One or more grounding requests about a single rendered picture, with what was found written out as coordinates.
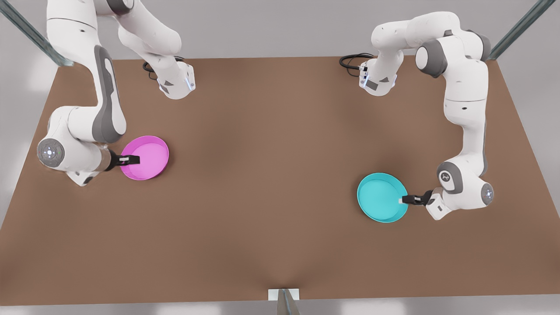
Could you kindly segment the pink plate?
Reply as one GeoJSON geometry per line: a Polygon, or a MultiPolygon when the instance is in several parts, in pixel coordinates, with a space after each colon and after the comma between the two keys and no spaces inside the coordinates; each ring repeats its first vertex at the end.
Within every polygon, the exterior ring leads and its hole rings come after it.
{"type": "Polygon", "coordinates": [[[140,157],[139,164],[120,167],[125,176],[135,181],[146,181],[158,176],[165,170],[169,160],[166,142],[156,136],[142,136],[132,140],[121,154],[140,157]]]}

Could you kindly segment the blue plate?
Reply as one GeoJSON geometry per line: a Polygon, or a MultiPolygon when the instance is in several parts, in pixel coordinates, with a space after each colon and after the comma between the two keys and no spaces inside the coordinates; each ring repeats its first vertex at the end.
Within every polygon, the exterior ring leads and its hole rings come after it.
{"type": "Polygon", "coordinates": [[[402,198],[406,195],[402,182],[386,173],[369,174],[357,187],[360,209],[379,223],[394,223],[404,217],[408,205],[402,202],[402,198]]]}

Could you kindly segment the silver frame post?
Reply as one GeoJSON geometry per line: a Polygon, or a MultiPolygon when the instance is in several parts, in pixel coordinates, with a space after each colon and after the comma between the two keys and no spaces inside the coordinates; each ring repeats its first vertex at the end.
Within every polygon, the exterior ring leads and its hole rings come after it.
{"type": "Polygon", "coordinates": [[[554,2],[556,0],[537,0],[530,10],[492,48],[488,60],[497,60],[554,2]]]}
{"type": "Polygon", "coordinates": [[[269,289],[268,301],[276,301],[276,315],[301,315],[296,301],[300,300],[300,289],[269,289]]]}
{"type": "Polygon", "coordinates": [[[46,56],[60,67],[72,67],[74,62],[59,54],[50,42],[12,6],[7,0],[0,0],[0,13],[9,20],[22,34],[33,42],[46,56]]]}

